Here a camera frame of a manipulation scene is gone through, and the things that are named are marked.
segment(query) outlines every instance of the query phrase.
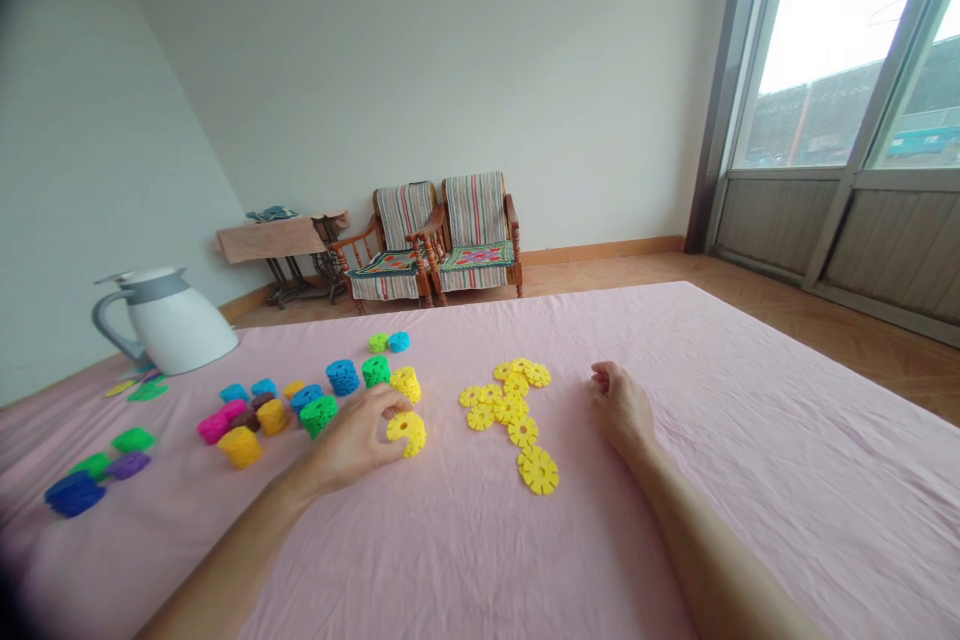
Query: white kettle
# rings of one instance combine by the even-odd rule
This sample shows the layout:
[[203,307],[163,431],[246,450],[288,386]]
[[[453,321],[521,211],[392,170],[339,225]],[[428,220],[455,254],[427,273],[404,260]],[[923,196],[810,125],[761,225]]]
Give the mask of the white kettle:
[[[240,344],[220,311],[183,279],[186,268],[158,268],[111,275],[120,290],[93,306],[93,324],[133,360],[139,370],[156,365],[164,375],[181,375],[208,365]],[[140,342],[107,324],[107,305],[126,298]]]

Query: window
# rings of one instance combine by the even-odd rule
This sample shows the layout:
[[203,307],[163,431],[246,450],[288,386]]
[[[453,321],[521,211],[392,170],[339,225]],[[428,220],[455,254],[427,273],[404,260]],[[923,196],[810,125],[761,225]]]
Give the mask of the window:
[[950,0],[893,139],[873,167],[960,168],[960,0]]
[[905,4],[780,0],[734,167],[845,165]]

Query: baseboard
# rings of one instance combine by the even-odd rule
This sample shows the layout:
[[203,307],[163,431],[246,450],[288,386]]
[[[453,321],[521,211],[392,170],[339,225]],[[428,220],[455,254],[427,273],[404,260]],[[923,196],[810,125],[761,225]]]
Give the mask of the baseboard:
[[668,235],[666,237],[621,240],[612,243],[574,245],[568,248],[551,248],[549,250],[521,252],[520,258],[525,266],[532,267],[533,265],[555,265],[557,263],[575,262],[577,260],[600,260],[602,258],[627,257],[629,255],[679,252],[683,249],[683,240],[683,237],[680,235]]
[[256,310],[263,305],[275,287],[276,285],[271,283],[256,290],[251,290],[246,295],[241,295],[221,305],[219,308],[220,312],[227,319],[228,323],[233,324],[251,310]]

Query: chair armrest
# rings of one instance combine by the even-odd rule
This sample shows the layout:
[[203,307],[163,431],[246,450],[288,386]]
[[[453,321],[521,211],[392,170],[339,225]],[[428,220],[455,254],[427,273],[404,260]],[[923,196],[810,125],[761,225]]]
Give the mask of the chair armrest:
[[444,203],[437,205],[433,212],[430,213],[430,219],[427,221],[427,224],[416,232],[412,232],[407,235],[407,242],[412,243],[414,239],[418,237],[426,237],[427,235],[432,235],[441,227],[443,227],[443,219],[447,216],[447,206]]
[[510,223],[510,229],[516,230],[520,227],[520,221],[517,219],[517,209],[513,206],[513,195],[507,194],[504,196],[503,207],[507,211],[507,222]]
[[377,227],[377,216],[370,216],[370,224],[367,225],[366,229],[359,235],[354,235],[353,237],[346,238],[345,240],[339,240],[332,245],[327,245],[328,250],[339,250],[340,248],[346,247],[347,245],[353,245],[358,240],[363,240],[365,237],[368,237]]

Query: striped chair cushion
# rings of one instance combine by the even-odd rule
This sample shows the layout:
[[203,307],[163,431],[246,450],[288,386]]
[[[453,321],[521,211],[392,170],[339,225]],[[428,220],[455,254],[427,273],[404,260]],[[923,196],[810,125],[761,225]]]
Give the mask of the striped chair cushion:
[[453,246],[490,245],[507,239],[503,173],[447,178],[447,216]]
[[507,284],[507,267],[513,265],[509,240],[491,245],[456,247],[440,266],[440,288],[481,290]]
[[407,235],[426,225],[430,213],[433,212],[430,183],[380,188],[377,190],[377,205],[383,221],[383,235],[387,241],[384,250],[405,250],[410,247]]
[[350,270],[357,300],[395,300],[420,297],[417,263],[412,250],[379,253],[368,265]]

